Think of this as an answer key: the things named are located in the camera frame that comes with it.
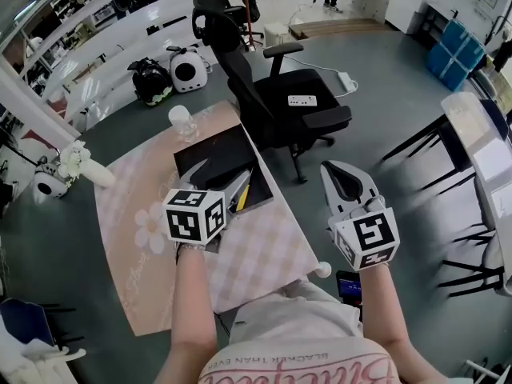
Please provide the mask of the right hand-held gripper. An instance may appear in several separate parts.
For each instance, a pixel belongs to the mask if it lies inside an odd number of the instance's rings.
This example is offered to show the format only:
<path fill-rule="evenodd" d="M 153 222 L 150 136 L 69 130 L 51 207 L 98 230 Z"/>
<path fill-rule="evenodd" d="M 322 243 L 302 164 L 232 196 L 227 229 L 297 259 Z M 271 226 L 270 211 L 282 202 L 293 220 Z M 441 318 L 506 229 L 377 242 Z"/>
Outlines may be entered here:
<path fill-rule="evenodd" d="M 324 161 L 320 175 L 332 217 L 333 242 L 352 269 L 359 272 L 387 264 L 400 244 L 394 211 L 386 206 L 367 172 L 340 161 Z M 343 206 L 360 206 L 341 214 Z"/>

